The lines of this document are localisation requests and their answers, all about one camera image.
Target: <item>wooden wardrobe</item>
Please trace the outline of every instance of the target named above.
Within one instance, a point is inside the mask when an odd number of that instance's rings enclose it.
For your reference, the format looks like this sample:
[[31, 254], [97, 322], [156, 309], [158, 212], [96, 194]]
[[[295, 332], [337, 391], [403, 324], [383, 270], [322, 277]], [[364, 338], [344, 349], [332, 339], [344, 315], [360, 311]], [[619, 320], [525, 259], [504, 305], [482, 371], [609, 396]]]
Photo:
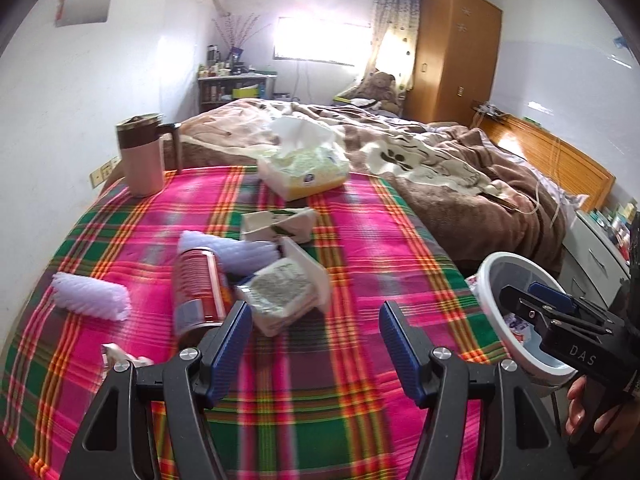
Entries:
[[486, 0], [423, 0], [403, 117], [469, 126], [472, 102], [491, 95], [502, 11]]

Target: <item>human hand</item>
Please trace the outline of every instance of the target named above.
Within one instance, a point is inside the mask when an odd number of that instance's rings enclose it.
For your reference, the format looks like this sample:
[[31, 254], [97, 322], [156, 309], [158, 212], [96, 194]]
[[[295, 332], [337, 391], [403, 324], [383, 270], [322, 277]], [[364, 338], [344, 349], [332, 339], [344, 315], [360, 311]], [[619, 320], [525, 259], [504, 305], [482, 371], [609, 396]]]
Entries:
[[[587, 383], [587, 377], [582, 376], [569, 388], [566, 398], [569, 400], [569, 418], [566, 421], [565, 429], [568, 435], [571, 435], [579, 426], [584, 418], [584, 407], [582, 406], [582, 394]], [[593, 431], [602, 433], [602, 431], [610, 423], [613, 416], [616, 415], [619, 407], [612, 408], [607, 413], [596, 420], [593, 425]], [[613, 434], [612, 447], [615, 450], [624, 449], [633, 437], [636, 429], [640, 425], [640, 402], [635, 399], [626, 403], [616, 420], [607, 429], [607, 434]]]

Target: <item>white drawer cabinet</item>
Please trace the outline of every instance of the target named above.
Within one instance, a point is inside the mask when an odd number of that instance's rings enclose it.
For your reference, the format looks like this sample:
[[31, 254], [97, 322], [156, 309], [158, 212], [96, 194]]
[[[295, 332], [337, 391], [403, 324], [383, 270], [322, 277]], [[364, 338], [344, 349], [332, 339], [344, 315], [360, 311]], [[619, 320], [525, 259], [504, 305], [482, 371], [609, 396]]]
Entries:
[[572, 296], [609, 307], [629, 278], [622, 256], [593, 219], [578, 212], [564, 238], [566, 255], [558, 282]]

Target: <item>can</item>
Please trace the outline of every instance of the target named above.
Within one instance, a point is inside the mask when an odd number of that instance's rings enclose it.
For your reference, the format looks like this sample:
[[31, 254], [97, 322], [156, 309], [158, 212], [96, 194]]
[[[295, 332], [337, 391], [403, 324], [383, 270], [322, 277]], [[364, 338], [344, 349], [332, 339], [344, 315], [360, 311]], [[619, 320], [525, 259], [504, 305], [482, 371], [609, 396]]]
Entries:
[[178, 346], [197, 346], [208, 330], [222, 325], [234, 305], [220, 259], [208, 248], [184, 251], [174, 263], [171, 281]]

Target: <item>white wall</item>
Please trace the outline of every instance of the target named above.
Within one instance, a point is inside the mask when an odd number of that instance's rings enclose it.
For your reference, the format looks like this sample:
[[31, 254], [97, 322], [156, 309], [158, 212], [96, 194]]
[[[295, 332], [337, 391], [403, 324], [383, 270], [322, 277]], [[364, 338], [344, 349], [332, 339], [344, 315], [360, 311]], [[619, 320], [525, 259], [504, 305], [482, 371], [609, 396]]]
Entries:
[[[264, 31], [249, 39], [243, 46], [242, 61], [257, 68], [277, 70], [276, 92], [293, 92], [296, 81], [296, 64], [293, 60], [273, 59], [273, 34], [276, 20], [281, 16], [311, 16], [335, 22], [370, 25], [373, 0], [225, 0], [227, 9], [234, 15], [248, 16], [260, 14], [260, 21], [254, 30], [271, 24]], [[215, 36], [215, 43], [226, 55], [226, 46]], [[309, 89], [307, 91], [306, 73]], [[329, 63], [300, 62], [300, 79], [297, 97], [302, 102], [330, 104], [332, 98], [348, 88], [357, 77], [353, 67]]]
[[57, 2], [40, 0], [0, 57], [0, 344], [96, 198], [88, 175], [117, 155], [114, 125], [195, 113], [214, 15], [210, 0], [112, 0], [107, 23], [56, 28]]
[[492, 102], [538, 121], [605, 166], [616, 175], [619, 200], [640, 198], [640, 67], [614, 46], [620, 32], [602, 6], [489, 1], [504, 11]]

